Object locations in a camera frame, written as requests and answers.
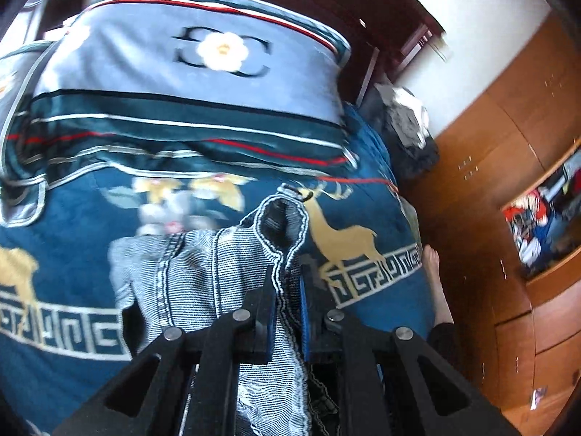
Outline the blue deer pattern blanket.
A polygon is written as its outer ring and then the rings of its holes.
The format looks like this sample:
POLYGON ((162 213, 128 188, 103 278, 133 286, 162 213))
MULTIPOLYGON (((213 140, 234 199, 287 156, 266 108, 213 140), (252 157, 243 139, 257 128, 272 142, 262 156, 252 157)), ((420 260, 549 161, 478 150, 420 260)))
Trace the blue deer pattern blanket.
POLYGON ((178 179, 108 168, 50 190, 31 225, 1 225, 1 394, 26 432, 53 432, 135 355, 109 277, 113 241, 226 229, 275 194, 308 215, 299 278, 310 272, 366 326, 426 336, 429 286, 389 154, 361 117, 347 121, 358 164, 334 176, 222 165, 178 179))

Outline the pile of dark clothes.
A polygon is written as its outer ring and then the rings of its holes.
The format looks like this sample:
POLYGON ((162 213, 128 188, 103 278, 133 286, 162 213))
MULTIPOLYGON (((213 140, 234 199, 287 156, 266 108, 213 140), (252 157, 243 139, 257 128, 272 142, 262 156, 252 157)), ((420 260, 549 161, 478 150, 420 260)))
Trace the pile of dark clothes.
POLYGON ((438 164, 440 153, 429 133, 429 115, 409 90, 376 83, 359 113, 385 144, 398 182, 413 180, 438 164))

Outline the brown wooden wardrobe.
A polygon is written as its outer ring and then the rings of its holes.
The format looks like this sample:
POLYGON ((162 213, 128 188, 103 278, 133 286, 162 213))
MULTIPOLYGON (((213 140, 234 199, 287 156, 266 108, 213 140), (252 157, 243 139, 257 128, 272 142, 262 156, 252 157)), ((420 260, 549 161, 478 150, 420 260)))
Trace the brown wooden wardrobe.
POLYGON ((580 381, 580 49, 556 15, 436 142, 404 192, 440 255, 464 374, 544 435, 580 381))

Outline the colourful clothes in shelf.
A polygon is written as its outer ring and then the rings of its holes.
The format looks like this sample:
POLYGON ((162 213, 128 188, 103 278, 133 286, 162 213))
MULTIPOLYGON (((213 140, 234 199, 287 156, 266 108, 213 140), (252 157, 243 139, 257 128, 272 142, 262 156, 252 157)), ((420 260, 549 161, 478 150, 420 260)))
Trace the colourful clothes in shelf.
POLYGON ((525 193, 505 205, 525 279, 546 272, 580 248, 580 144, 525 193))

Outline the grey denim pants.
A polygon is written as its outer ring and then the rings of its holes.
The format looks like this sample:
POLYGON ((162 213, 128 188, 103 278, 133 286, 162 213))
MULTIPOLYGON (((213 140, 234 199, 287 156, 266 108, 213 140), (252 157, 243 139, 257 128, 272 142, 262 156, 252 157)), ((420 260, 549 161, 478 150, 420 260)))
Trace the grey denim pants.
POLYGON ((267 197, 238 225, 124 237, 109 246, 110 281, 132 354, 166 328, 194 332, 240 308, 271 282, 277 297, 273 359, 239 371, 239 435, 335 435, 338 398, 299 351, 297 251, 308 215, 296 199, 267 197))

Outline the person's bare foot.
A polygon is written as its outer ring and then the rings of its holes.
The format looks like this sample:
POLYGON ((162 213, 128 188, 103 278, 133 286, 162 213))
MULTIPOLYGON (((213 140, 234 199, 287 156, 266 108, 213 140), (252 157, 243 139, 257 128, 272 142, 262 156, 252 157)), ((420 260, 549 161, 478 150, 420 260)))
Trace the person's bare foot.
POLYGON ((422 250, 422 265, 430 286, 434 309, 434 325, 453 324, 454 320, 440 279, 440 258, 430 245, 422 250))

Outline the light blue teal pillow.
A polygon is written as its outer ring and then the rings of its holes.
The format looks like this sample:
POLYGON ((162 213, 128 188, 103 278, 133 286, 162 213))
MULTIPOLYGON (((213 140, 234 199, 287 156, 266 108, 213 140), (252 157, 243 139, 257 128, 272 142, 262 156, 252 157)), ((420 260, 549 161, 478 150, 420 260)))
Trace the light blue teal pillow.
POLYGON ((338 78, 350 45, 261 0, 101 0, 1 58, 1 224, 89 172, 191 178, 355 169, 338 78))

